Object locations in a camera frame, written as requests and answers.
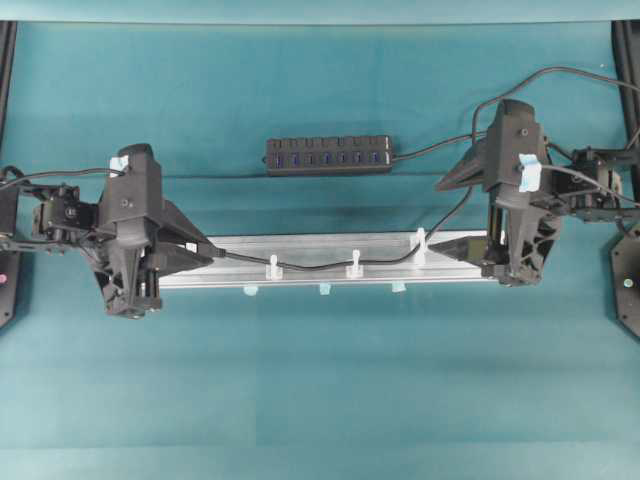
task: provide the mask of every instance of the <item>black usb hub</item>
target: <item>black usb hub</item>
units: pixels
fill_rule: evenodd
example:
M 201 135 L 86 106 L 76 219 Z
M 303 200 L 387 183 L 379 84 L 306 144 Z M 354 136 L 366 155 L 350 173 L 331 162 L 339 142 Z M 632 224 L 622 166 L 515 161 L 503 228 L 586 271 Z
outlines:
M 265 163 L 271 176 L 387 173 L 393 166 L 387 135 L 272 138 Z

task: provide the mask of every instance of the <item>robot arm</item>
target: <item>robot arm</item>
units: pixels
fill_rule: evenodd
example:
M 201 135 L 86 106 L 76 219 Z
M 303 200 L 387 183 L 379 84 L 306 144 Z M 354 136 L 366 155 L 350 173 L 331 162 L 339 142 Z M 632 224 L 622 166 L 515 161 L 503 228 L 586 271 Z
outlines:
M 162 195 L 161 167 L 151 147 L 118 152 L 121 175 L 106 179 L 97 204 L 78 187 L 22 182 L 0 190 L 0 250 L 78 250 L 94 272 L 108 314 L 139 318 L 162 308 L 158 279 L 213 262 L 220 252 Z M 36 197 L 32 235 L 16 235 L 18 200 Z
M 489 194 L 489 222 L 486 236 L 456 239 L 430 248 L 478 265 L 483 276 L 508 286 L 532 285 L 541 280 L 563 216 L 619 224 L 640 218 L 637 205 L 621 208 L 619 195 L 613 195 L 621 193 L 615 168 L 637 165 L 640 151 L 576 150 L 570 155 L 570 165 L 556 167 L 534 113 L 526 103 L 503 100 L 486 137 L 476 142 L 437 185 L 440 191 L 482 185 Z M 531 159 L 539 165 L 533 188 L 523 178 L 523 165 Z

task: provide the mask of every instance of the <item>metal rail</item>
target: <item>metal rail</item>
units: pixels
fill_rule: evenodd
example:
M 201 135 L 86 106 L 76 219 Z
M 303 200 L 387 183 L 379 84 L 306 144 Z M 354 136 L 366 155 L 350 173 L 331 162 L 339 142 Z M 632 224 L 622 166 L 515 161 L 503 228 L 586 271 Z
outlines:
M 431 241 L 438 243 L 468 235 L 485 232 L 439 232 Z M 417 232 L 209 237 L 216 246 L 229 251 L 263 258 L 276 255 L 279 260 L 303 265 L 348 260 L 354 250 L 359 250 L 362 258 L 400 257 L 415 245 L 417 238 Z M 273 278 L 270 269 L 265 265 L 216 259 L 208 267 L 164 277 L 160 287 L 249 287 L 245 292 L 251 295 L 259 286 L 320 285 L 321 293 L 328 293 L 330 285 L 339 284 L 383 283 L 392 284 L 394 291 L 402 291 L 405 283 L 487 281 L 479 268 L 428 249 L 398 265 L 365 266 L 362 275 L 355 277 L 342 268 L 316 272 L 284 270 L 280 278 L 278 275 Z

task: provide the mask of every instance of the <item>black cable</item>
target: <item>black cable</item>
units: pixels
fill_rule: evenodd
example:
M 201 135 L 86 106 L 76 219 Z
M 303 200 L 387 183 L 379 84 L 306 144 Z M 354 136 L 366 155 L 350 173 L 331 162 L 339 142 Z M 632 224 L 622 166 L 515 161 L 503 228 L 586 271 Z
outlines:
M 620 208 L 620 200 L 617 198 L 613 199 L 615 201 L 616 207 Z M 626 238 L 628 238 L 629 240 L 633 240 L 634 242 L 638 242 L 640 241 L 640 237 L 638 235 L 635 234 L 633 227 L 626 227 L 624 225 L 624 222 L 622 221 L 621 218 L 616 218 L 616 227 L 618 227 L 618 231 L 625 236 Z
M 456 214 L 462 209 L 462 207 L 465 206 L 465 204 L 467 203 L 467 201 L 469 200 L 469 198 L 471 197 L 471 193 L 473 192 L 473 187 L 469 187 L 467 189 L 467 192 L 464 194 L 464 197 L 462 197 L 462 199 L 456 204 L 455 207 L 453 207 L 449 213 L 447 213 L 444 217 L 442 217 L 440 220 L 438 220 L 438 222 L 433 226 L 433 228 L 429 231 L 429 233 L 427 233 L 424 237 L 425 242 L 428 242 L 431 237 L 433 237 L 433 235 L 440 230 L 440 228 L 442 228 L 442 226 L 447 223 L 449 220 L 451 220 L 454 216 L 456 216 Z M 399 263 L 402 263 L 406 260 L 408 260 L 409 258 L 413 257 L 418 250 L 420 249 L 420 244 L 416 245 L 411 251 L 409 251 L 407 254 L 403 255 L 402 257 L 399 258 L 393 258 L 393 259 L 389 259 L 389 260 L 373 260 L 373 259 L 364 259 L 364 260 L 360 260 L 359 264 L 360 265 L 397 265 Z M 242 255 L 239 253 L 233 253 L 233 252 L 224 252 L 223 257 L 227 257 L 230 258 L 232 260 L 239 260 L 239 261 L 243 261 L 243 262 L 251 262 L 251 263 L 259 263 L 262 265 L 270 265 L 271 262 L 269 260 L 267 260 L 266 258 L 259 258 L 259 257 L 251 257 L 249 255 Z M 341 268 L 341 267 L 349 267 L 353 265 L 353 261 L 349 260 L 349 261 L 342 261 L 342 262 L 335 262 L 335 263 L 328 263 L 325 265 L 311 265 L 311 266 L 305 266 L 305 265 L 296 265 L 293 263 L 286 263 L 286 262 L 278 262 L 276 264 L 276 266 L 287 269 L 287 270 L 296 270 L 299 272 L 317 272 L 320 270 L 332 270 L 334 268 Z
M 631 148 L 633 147 L 633 144 L 636 143 L 639 138 L 640 138 L 640 125 L 638 125 L 638 128 L 636 128 L 636 131 L 633 133 L 633 135 L 631 135 L 631 138 L 629 139 L 629 142 L 627 143 L 625 150 L 631 150 Z
M 9 182 L 6 182 L 0 185 L 0 190 L 4 190 L 5 188 L 12 187 L 22 182 L 27 182 L 29 180 L 33 180 L 36 178 L 44 178 L 44 177 L 79 177 L 81 175 L 91 175 L 92 173 L 104 173 L 110 174 L 115 173 L 117 175 L 123 175 L 124 172 L 120 170 L 114 170 L 112 168 L 87 168 L 85 170 L 52 170 L 49 172 L 38 172 L 32 173 L 30 175 L 23 175 L 22 177 L 15 178 Z
M 565 157 L 569 161 L 573 162 L 573 157 L 571 156 L 571 154 L 567 150 L 562 148 L 560 145 L 555 144 L 553 142 L 549 142 L 549 143 L 547 143 L 547 147 L 551 148 L 552 150 L 555 150 L 560 155 L 562 155 L 563 157 Z
M 22 173 L 22 170 L 14 167 L 13 165 L 7 165 L 2 170 L 0 170 L 0 180 L 4 180 L 5 178 L 7 178 L 8 174 L 12 174 L 16 178 L 24 177 L 24 173 Z
M 476 135 L 486 135 L 486 131 L 477 132 Z M 458 135 L 457 137 L 447 138 L 446 140 L 442 140 L 441 142 L 434 143 L 433 145 L 429 145 L 428 147 L 421 148 L 415 152 L 405 153 L 403 155 L 395 155 L 393 157 L 393 163 L 401 162 L 403 160 L 411 160 L 413 158 L 422 157 L 423 155 L 427 155 L 439 148 L 446 147 L 447 145 L 454 145 L 456 143 L 461 143 L 467 140 L 471 140 L 471 134 L 468 133 L 466 135 Z
M 618 200 L 624 200 L 625 202 L 629 202 L 636 207 L 640 207 L 640 203 L 636 202 L 633 198 L 625 197 L 624 195 L 616 192 L 615 190 L 609 187 L 605 187 L 604 185 L 599 183 L 597 180 L 594 180 L 593 178 L 585 175 L 584 173 L 578 172 L 576 170 L 571 170 L 570 168 L 558 167 L 557 165 L 542 165 L 542 169 L 554 170 L 556 172 L 565 173 L 567 175 L 571 175 L 572 177 L 579 178 L 583 182 L 590 183 L 591 185 L 594 185 L 600 190 L 607 192 L 609 195 L 611 195 L 614 198 L 617 198 Z
M 629 88 L 631 90 L 634 90 L 640 93 L 640 87 L 638 87 L 637 85 L 634 85 L 628 82 L 623 82 L 622 80 L 618 80 L 615 78 L 598 75 L 596 73 L 587 72 L 586 70 L 580 70 L 578 68 L 572 68 L 572 67 L 559 67 L 559 66 L 542 68 L 537 72 L 534 72 L 531 75 L 529 75 L 522 82 L 518 83 L 515 87 L 506 91 L 502 95 L 498 95 L 497 97 L 494 97 L 490 100 L 486 100 L 485 102 L 482 102 L 480 105 L 476 107 L 475 111 L 473 112 L 473 119 L 471 121 L 471 142 L 476 143 L 476 137 L 478 135 L 478 132 L 477 132 L 478 115 L 480 114 L 480 111 L 482 109 L 490 105 L 493 105 L 494 103 L 497 103 L 500 100 L 504 100 L 505 98 L 513 95 L 514 93 L 522 90 L 524 87 L 529 85 L 531 82 L 533 82 L 537 78 L 542 77 L 543 75 L 547 75 L 548 73 L 556 73 L 556 72 L 570 73 L 572 75 L 577 75 L 579 77 L 590 78 L 592 80 L 598 80 L 600 82 L 610 83 L 612 85 L 618 85 L 619 87 Z

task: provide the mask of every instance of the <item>cable clip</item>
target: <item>cable clip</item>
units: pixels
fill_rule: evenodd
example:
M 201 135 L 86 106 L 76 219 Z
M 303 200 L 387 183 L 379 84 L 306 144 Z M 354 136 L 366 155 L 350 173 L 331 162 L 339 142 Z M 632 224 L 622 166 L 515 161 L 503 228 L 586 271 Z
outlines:
M 278 256 L 271 255 L 269 265 L 266 265 L 267 280 L 282 280 L 282 267 L 278 266 Z
M 360 278 L 364 274 L 364 269 L 360 265 L 360 250 L 353 251 L 353 265 L 347 266 L 347 277 L 351 279 Z
M 331 295 L 331 284 L 330 283 L 320 283 L 318 284 L 320 295 Z
M 520 154 L 520 166 L 522 168 L 522 179 L 518 191 L 537 192 L 540 189 L 540 176 L 542 174 L 542 164 L 538 156 L 534 154 Z
M 424 228 L 420 227 L 415 235 L 411 235 L 410 245 L 413 250 L 416 245 L 420 245 L 418 251 L 413 256 L 413 263 L 415 265 L 419 265 L 424 267 L 427 264 L 427 242 L 425 241 L 426 234 L 424 232 Z
M 404 284 L 404 282 L 392 282 L 391 291 L 393 293 L 403 293 L 407 291 L 407 286 Z
M 257 285 L 245 285 L 242 287 L 242 291 L 247 297 L 255 297 L 258 294 L 258 290 Z

